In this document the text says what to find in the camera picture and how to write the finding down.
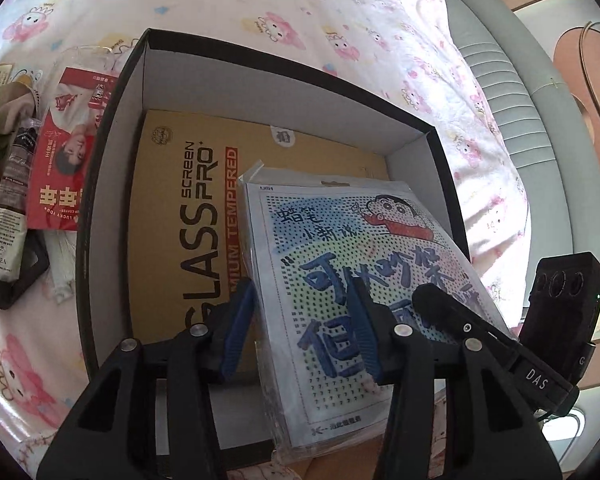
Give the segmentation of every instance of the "clear plastic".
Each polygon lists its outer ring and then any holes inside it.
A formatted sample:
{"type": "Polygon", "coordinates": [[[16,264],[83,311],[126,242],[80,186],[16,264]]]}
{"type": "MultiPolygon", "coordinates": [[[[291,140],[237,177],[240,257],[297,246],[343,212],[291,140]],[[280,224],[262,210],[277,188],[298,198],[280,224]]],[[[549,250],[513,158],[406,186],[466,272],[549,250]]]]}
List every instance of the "clear plastic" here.
{"type": "Polygon", "coordinates": [[[259,164],[241,178],[241,195],[242,250],[260,300],[260,382],[280,462],[384,431],[392,390],[364,371],[345,305],[348,276],[432,340],[454,344],[411,308],[421,283],[508,333],[469,261],[405,183],[259,164]]]}
{"type": "Polygon", "coordinates": [[[115,62],[116,57],[111,49],[106,46],[74,46],[61,52],[53,68],[44,78],[38,118],[42,119],[49,108],[65,69],[73,67],[101,74],[115,75],[113,70],[115,62]]]}

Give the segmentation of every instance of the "metal screw head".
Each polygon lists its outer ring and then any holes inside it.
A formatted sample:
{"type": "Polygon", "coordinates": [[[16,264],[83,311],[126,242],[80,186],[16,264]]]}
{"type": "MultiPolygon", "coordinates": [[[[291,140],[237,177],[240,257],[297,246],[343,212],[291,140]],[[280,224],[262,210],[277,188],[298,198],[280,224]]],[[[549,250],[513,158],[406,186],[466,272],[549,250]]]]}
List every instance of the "metal screw head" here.
{"type": "Polygon", "coordinates": [[[394,326],[394,332],[395,335],[399,335],[400,337],[409,337],[411,334],[413,334],[413,328],[411,328],[409,325],[400,324],[394,326]]]}
{"type": "Polygon", "coordinates": [[[191,328],[189,328],[189,333],[193,337],[202,337],[207,332],[209,332],[209,329],[206,327],[206,325],[204,323],[198,323],[197,325],[194,325],[191,328]]]}
{"type": "Polygon", "coordinates": [[[482,342],[475,337],[470,337],[464,342],[464,346],[466,346],[467,350],[471,352],[479,352],[482,350],[482,342]]]}
{"type": "Polygon", "coordinates": [[[125,339],[122,343],[120,343],[120,349],[123,352],[131,352],[132,350],[135,350],[138,347],[138,341],[136,341],[135,339],[125,339]]]}

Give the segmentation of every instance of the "white label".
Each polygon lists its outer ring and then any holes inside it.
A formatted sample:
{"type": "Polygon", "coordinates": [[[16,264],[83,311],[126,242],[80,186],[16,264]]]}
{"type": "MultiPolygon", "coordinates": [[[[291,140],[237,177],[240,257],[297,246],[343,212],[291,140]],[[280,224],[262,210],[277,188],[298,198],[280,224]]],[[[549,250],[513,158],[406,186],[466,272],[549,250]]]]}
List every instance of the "white label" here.
{"type": "Polygon", "coordinates": [[[20,277],[22,249],[26,236],[26,217],[0,208],[0,280],[15,282],[20,277]]]}
{"type": "Polygon", "coordinates": [[[291,148],[296,143],[296,134],[293,130],[287,130],[286,128],[271,127],[271,137],[276,144],[283,148],[291,148]]]}

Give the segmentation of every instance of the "pink cartoon bedsheet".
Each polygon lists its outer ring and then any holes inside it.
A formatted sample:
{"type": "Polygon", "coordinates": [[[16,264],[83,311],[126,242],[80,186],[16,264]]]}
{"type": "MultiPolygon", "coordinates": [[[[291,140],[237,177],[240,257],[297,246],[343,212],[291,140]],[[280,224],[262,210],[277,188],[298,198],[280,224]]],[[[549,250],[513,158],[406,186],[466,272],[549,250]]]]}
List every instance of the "pink cartoon bedsheet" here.
{"type": "MultiPolygon", "coordinates": [[[[522,312],[530,219],[488,103],[451,41],[444,0],[5,0],[0,62],[51,72],[72,46],[113,50],[165,28],[243,44],[361,86],[436,126],[472,263],[505,320],[522,312]]],[[[75,299],[40,280],[0,312],[0,437],[32,475],[84,388],[75,299]]]]}

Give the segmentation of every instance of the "printed photo of person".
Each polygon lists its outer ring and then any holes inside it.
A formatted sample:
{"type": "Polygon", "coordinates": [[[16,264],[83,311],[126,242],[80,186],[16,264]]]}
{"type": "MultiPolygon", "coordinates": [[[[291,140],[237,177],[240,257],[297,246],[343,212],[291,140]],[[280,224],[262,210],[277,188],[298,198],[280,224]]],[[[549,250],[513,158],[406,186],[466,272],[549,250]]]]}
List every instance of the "printed photo of person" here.
{"type": "Polygon", "coordinates": [[[65,175],[77,173],[87,159],[93,136],[96,133],[95,124],[78,124],[71,132],[71,137],[62,143],[56,151],[54,165],[65,175]]]}
{"type": "Polygon", "coordinates": [[[49,113],[56,127],[70,134],[56,148],[54,166],[61,174],[77,173],[88,159],[102,110],[93,106],[102,90],[59,84],[49,113]]]}

